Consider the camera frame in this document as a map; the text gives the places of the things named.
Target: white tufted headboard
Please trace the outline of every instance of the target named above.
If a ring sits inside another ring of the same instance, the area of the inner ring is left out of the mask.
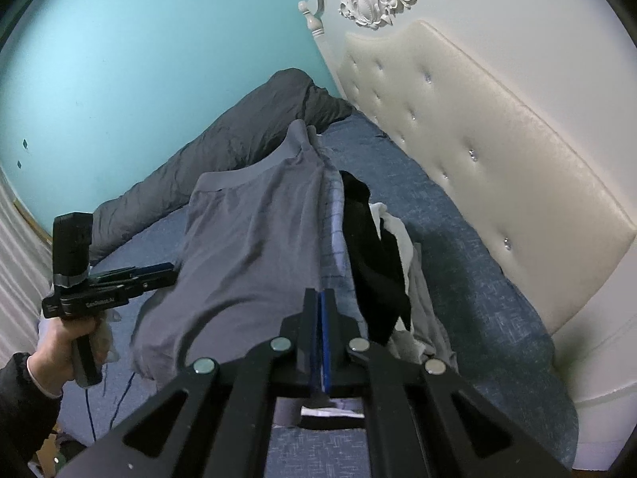
[[[635,239],[603,183],[537,114],[431,25],[346,35],[349,101],[445,189],[553,333]]]
[[[637,27],[617,0],[311,1],[343,97],[445,189],[552,333],[575,467],[608,468],[637,422]]]

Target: blue mattress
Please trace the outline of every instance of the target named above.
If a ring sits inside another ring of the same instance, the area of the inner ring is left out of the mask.
[[[577,416],[565,386],[552,372],[552,340],[475,230],[444,191],[361,114],[332,124],[321,142],[332,150],[336,166],[367,183],[373,201],[387,204],[412,239],[422,244],[431,299],[458,354],[461,374],[564,465],[572,466]],[[113,252],[96,271],[174,260],[185,224],[182,208]],[[139,307],[147,298],[119,308],[122,321],[114,324],[113,334],[122,359],[107,365],[104,384],[89,391],[98,437],[152,393],[133,376],[127,355]],[[59,422],[84,444],[92,441],[84,391],[75,383],[65,387]],[[365,432],[275,428],[266,475],[366,478]]]

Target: white cuff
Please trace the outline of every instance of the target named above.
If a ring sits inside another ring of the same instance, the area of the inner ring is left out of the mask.
[[[54,395],[51,392],[46,391],[44,388],[42,388],[42,385],[37,382],[37,379],[33,376],[33,374],[31,373],[31,369],[29,368],[29,359],[27,359],[27,370],[29,372],[29,375],[31,376],[31,380],[33,381],[33,384],[37,387],[38,390],[40,390],[46,397],[48,397],[49,399],[59,399],[60,397],[62,397],[62,394],[59,395]]]

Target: white curtain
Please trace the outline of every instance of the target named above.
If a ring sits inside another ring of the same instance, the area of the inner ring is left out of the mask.
[[[37,346],[42,297],[51,287],[51,248],[14,207],[0,172],[0,368]]]

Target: human hand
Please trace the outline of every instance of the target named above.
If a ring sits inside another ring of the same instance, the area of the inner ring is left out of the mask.
[[[53,318],[37,351],[27,360],[32,377],[53,395],[62,393],[62,386],[73,380],[71,342],[91,334],[98,327],[98,320],[89,317],[77,320]],[[99,362],[106,360],[103,351],[96,354]]]

